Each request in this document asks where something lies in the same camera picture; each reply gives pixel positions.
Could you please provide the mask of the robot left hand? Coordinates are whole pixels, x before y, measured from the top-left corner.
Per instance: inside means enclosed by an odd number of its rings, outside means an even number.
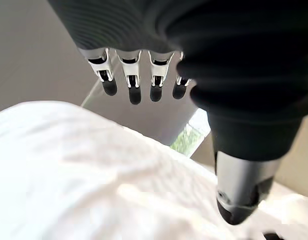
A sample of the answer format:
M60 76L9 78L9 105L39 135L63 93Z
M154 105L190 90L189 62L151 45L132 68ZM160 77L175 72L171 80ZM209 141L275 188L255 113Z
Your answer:
M308 115L308 0L52 0L88 58L102 47L181 51L216 149L217 205L231 225L270 192Z

